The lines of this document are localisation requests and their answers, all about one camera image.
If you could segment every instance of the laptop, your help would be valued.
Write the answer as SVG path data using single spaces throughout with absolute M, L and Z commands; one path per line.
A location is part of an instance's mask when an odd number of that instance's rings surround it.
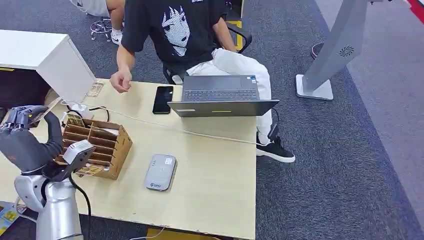
M 279 100 L 260 100 L 254 75 L 186 76 L 182 101 L 168 105 L 186 117 L 262 116 Z

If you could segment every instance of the cardboard box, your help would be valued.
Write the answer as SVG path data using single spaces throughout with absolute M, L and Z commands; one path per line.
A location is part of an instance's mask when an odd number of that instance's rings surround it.
M 75 142 L 88 140 L 95 146 L 95 150 L 88 159 L 89 166 L 80 169 L 77 173 L 113 180 L 118 179 L 125 159 L 133 145 L 127 131 L 122 125 L 116 123 L 88 119 L 83 121 L 87 127 L 71 124 L 68 119 L 63 132 L 62 154 L 56 158 L 56 162 L 65 164 L 63 154 L 66 149 Z

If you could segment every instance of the person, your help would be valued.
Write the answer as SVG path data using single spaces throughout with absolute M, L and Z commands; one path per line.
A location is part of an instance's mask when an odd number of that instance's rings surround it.
M 158 57 L 171 69 L 183 69 L 191 76 L 256 75 L 259 97 L 271 99 L 268 70 L 253 58 L 236 53 L 236 46 L 222 18 L 224 0 L 127 0 L 125 31 L 116 54 L 118 72 L 110 83 L 119 92 L 131 87 L 135 52 L 143 50 L 150 36 Z M 216 47 L 212 31 L 223 48 Z M 269 139 L 271 111 L 257 117 L 257 156 L 269 156 L 291 163 L 295 156 L 284 149 L 280 137 Z
M 98 17 L 110 17 L 112 32 L 110 38 L 120 45 L 124 21 L 125 0 L 70 0 L 81 11 Z

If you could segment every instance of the white stand base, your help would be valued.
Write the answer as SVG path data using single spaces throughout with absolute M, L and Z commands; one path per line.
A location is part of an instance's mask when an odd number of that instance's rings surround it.
M 319 86 L 313 92 L 304 92 L 304 87 L 302 83 L 303 75 L 296 75 L 296 95 L 300 98 L 307 99 L 318 99 L 318 100 L 333 100 L 333 90 L 331 88 L 330 80 L 325 81 L 321 86 Z

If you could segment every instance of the man's right hand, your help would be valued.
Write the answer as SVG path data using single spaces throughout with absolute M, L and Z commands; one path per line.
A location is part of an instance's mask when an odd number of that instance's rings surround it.
M 133 75 L 129 70 L 119 70 L 110 77 L 110 83 L 120 93 L 126 93 L 131 88 Z

